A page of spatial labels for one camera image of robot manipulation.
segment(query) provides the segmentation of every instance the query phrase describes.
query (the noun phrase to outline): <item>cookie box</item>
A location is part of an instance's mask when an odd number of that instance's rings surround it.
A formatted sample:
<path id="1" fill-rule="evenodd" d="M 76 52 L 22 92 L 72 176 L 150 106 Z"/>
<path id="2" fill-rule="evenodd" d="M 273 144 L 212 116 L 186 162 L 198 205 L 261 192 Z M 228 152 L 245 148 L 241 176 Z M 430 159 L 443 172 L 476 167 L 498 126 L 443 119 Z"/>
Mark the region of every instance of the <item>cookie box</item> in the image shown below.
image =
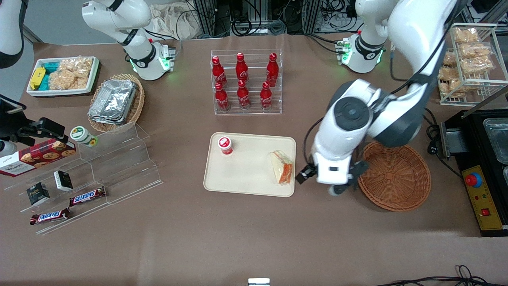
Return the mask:
<path id="1" fill-rule="evenodd" d="M 76 147 L 71 142 L 64 144 L 55 139 L 49 139 L 0 158 L 0 174 L 15 177 L 75 153 Z"/>

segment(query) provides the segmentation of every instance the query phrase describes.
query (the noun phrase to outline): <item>table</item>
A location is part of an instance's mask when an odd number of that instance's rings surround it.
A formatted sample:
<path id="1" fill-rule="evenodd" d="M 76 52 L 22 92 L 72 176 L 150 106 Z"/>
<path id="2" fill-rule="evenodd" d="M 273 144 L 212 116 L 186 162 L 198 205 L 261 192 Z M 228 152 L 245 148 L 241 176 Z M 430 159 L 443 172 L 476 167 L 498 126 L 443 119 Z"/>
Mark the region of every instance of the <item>table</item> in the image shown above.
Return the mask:
<path id="1" fill-rule="evenodd" d="M 341 39 L 344 35 L 332 35 Z M 303 36 L 227 37 L 185 41 L 175 71 L 142 81 L 146 101 L 138 121 L 151 136 L 151 158 L 164 183 L 93 213 L 46 236 L 36 236 L 12 194 L 0 199 L 2 285 L 376 285 L 432 275 L 473 275 L 508 283 L 507 238 L 480 238 L 461 180 L 427 154 L 421 131 L 410 143 L 427 161 L 432 191 L 417 210 L 384 211 L 360 190 L 331 197 L 308 180 L 289 198 L 210 192 L 203 174 L 210 136 L 218 131 L 279 135 L 301 142 L 344 82 L 362 78 L 392 90 L 389 57 L 356 74 Z M 284 103 L 279 116 L 217 117 L 210 94 L 212 49 L 282 48 Z M 97 56 L 99 82 L 133 73 L 118 44 L 36 44 L 35 58 Z M 411 74 L 397 55 L 395 72 Z M 459 108 L 428 107 L 438 120 Z M 26 115 L 70 128 L 89 126 L 90 97 L 35 99 L 24 94 Z"/>

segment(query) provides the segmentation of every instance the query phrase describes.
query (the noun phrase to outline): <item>brown wicker basket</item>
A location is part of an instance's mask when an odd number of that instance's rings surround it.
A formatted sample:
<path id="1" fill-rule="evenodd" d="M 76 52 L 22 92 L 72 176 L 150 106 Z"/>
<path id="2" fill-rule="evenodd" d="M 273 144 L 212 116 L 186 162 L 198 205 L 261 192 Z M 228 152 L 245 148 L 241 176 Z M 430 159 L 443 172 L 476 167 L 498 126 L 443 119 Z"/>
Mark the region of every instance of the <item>brown wicker basket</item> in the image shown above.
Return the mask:
<path id="1" fill-rule="evenodd" d="M 128 80 L 135 82 L 137 84 L 138 88 L 136 90 L 134 101 L 132 101 L 131 110 L 129 111 L 129 115 L 127 117 L 126 123 L 136 122 L 139 118 L 139 115 L 141 115 L 141 110 L 143 109 L 143 104 L 145 103 L 145 92 L 143 90 L 143 87 L 141 86 L 141 83 L 135 76 L 130 75 L 130 74 L 113 75 L 109 79 L 119 79 L 119 80 L 128 79 Z M 99 93 L 99 90 L 101 89 L 101 87 L 104 85 L 105 82 L 106 81 L 103 81 L 101 83 L 101 85 L 96 89 L 95 93 L 93 94 L 92 100 L 90 102 L 90 106 L 92 106 L 93 102 L 95 101 L 95 99 L 97 97 L 97 94 Z M 90 124 L 92 125 L 92 127 L 95 130 L 100 131 L 100 132 L 111 131 L 111 130 L 119 127 L 119 125 L 98 123 L 98 122 L 93 121 L 90 118 L 88 118 L 88 121 L 90 121 Z"/>
<path id="2" fill-rule="evenodd" d="M 430 171 L 423 158 L 405 145 L 387 148 L 372 142 L 364 150 L 369 169 L 358 179 L 364 194 L 379 207 L 411 211 L 421 206 L 430 193 Z"/>

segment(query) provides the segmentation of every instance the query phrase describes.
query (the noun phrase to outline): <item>coca-cola bottle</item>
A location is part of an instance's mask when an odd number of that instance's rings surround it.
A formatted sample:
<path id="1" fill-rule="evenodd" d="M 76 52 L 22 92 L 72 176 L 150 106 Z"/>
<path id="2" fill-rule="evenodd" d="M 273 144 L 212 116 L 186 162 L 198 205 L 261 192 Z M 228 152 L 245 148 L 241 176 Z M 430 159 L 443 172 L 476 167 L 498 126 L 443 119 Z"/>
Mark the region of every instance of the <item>coca-cola bottle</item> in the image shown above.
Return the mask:
<path id="1" fill-rule="evenodd" d="M 279 77 L 279 65 L 277 64 L 277 54 L 270 54 L 270 61 L 266 66 L 266 81 L 270 84 L 271 87 L 274 87 L 277 84 L 277 79 Z"/>
<path id="2" fill-rule="evenodd" d="M 270 84 L 265 81 L 263 83 L 263 89 L 260 93 L 261 97 L 261 108 L 263 111 L 269 111 L 272 109 L 272 91 L 270 90 Z"/>
<path id="3" fill-rule="evenodd" d="M 212 57 L 212 64 L 213 64 L 212 74 L 215 83 L 217 82 L 222 83 L 223 88 L 225 88 L 226 85 L 228 84 L 228 80 L 226 79 L 226 72 L 224 71 L 224 68 L 220 64 L 218 56 Z"/>
<path id="4" fill-rule="evenodd" d="M 228 94 L 223 90 L 222 83 L 215 84 L 215 101 L 219 110 L 229 110 L 231 107 L 228 101 Z"/>
<path id="5" fill-rule="evenodd" d="M 245 82 L 245 86 L 249 84 L 249 68 L 244 61 L 243 53 L 236 54 L 236 77 L 238 80 L 243 80 Z"/>
<path id="6" fill-rule="evenodd" d="M 250 99 L 249 99 L 249 91 L 245 88 L 245 81 L 243 79 L 238 81 L 238 91 L 236 92 L 238 95 L 238 103 L 240 103 L 240 108 L 242 110 L 247 110 L 250 108 Z"/>

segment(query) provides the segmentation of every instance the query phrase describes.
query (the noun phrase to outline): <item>teal package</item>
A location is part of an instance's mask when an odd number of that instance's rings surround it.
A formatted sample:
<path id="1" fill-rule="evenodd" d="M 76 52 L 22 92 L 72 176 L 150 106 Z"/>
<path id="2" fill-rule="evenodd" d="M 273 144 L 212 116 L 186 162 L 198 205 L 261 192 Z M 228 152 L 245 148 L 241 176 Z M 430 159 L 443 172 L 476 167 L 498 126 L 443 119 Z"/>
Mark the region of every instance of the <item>teal package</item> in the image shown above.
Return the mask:
<path id="1" fill-rule="evenodd" d="M 44 75 L 42 78 L 41 85 L 39 86 L 40 91 L 48 91 L 49 90 L 49 74 Z"/>
<path id="2" fill-rule="evenodd" d="M 46 69 L 46 73 L 52 73 L 58 69 L 59 62 L 45 63 L 44 68 Z"/>

